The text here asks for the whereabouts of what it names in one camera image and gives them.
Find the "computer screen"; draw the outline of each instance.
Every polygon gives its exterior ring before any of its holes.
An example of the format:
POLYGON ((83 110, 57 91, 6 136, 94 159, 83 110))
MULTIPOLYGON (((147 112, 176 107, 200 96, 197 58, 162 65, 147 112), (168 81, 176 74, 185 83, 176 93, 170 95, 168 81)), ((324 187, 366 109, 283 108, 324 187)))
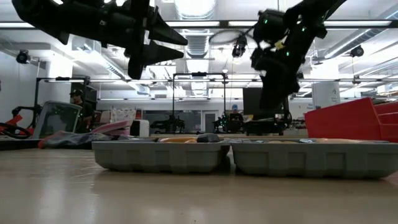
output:
POLYGON ((274 110, 260 109, 261 88, 244 88, 243 89, 243 113, 250 114, 283 114, 282 103, 274 110))

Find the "table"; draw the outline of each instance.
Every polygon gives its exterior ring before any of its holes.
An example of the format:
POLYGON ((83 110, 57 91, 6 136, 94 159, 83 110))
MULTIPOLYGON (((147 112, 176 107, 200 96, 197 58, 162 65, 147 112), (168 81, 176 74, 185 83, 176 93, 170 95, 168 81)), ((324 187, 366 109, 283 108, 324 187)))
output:
POLYGON ((0 151, 0 223, 398 223, 398 181, 119 173, 93 151, 0 151))

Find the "red storage bin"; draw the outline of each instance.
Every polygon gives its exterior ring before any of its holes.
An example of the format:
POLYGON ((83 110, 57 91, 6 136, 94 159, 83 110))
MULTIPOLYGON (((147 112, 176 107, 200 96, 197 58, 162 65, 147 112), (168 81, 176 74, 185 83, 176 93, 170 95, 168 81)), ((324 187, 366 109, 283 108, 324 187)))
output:
POLYGON ((363 98, 310 111, 305 114, 308 136, 398 142, 398 104, 378 106, 363 98))

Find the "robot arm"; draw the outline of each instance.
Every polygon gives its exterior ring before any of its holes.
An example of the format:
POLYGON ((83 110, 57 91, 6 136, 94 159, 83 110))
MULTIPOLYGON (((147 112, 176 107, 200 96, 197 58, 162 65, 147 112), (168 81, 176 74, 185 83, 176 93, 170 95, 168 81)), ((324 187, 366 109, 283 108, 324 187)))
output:
POLYGON ((151 40, 177 45, 188 41, 168 26, 158 8, 149 6, 149 0, 127 0, 122 6, 115 1, 95 0, 12 0, 18 16, 25 22, 68 44, 70 34, 101 42, 102 47, 112 44, 125 48, 131 57, 128 74, 140 79, 142 69, 165 60, 183 57, 183 52, 157 45, 144 44, 145 31, 151 40))
POLYGON ((305 55, 316 37, 325 38, 323 22, 345 1, 304 0, 286 13, 266 10, 259 16, 254 40, 270 44, 265 49, 257 48, 251 56, 252 68, 267 72, 261 78, 261 108, 273 109, 285 97, 299 91, 297 72, 305 62, 305 55))

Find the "fluorescent light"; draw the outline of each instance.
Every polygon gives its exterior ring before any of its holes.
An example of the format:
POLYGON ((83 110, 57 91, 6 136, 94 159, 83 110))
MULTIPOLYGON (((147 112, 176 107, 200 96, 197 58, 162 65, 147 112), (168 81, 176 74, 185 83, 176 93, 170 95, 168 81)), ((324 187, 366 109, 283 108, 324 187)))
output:
POLYGON ((118 80, 118 81, 114 82, 113 84, 115 84, 115 85, 127 85, 127 83, 125 81, 123 81, 123 80, 118 80))
POLYGON ((46 80, 46 82, 54 83, 83 83, 83 80, 46 80))
POLYGON ((195 32, 181 32, 180 33, 181 35, 184 35, 184 36, 203 36, 203 37, 207 37, 207 36, 212 36, 212 35, 214 35, 214 33, 195 33, 195 32))
POLYGON ((85 44, 85 48, 87 48, 88 50, 93 50, 89 45, 85 44))
POLYGON ((90 80, 91 83, 114 83, 119 80, 90 80))
POLYGON ((161 79, 143 79, 143 80, 128 80, 127 82, 133 82, 133 83, 142 83, 142 84, 152 84, 154 82, 168 82, 169 80, 161 80, 161 79))
POLYGON ((325 26, 388 26, 391 21, 325 21, 325 26))
POLYGON ((151 100, 152 98, 129 98, 125 100, 151 100))
POLYGON ((0 28, 34 28, 27 22, 0 22, 0 28))
POLYGON ((219 27, 218 21, 175 21, 166 22, 170 27, 219 27))
POLYGON ((126 0, 116 0, 116 5, 117 6, 122 6, 125 1, 126 0))
POLYGON ((103 101, 116 101, 116 100, 124 100, 124 98, 108 98, 108 99, 98 99, 98 100, 103 100, 103 101))
POLYGON ((52 0, 52 1, 57 3, 57 4, 63 4, 63 1, 61 1, 61 0, 52 0))
POLYGON ((189 80, 179 80, 176 79, 174 82, 210 82, 210 79, 189 79, 189 80))
POLYGON ((247 26, 251 27, 254 26, 257 23, 257 21, 229 21, 228 25, 229 26, 247 26))

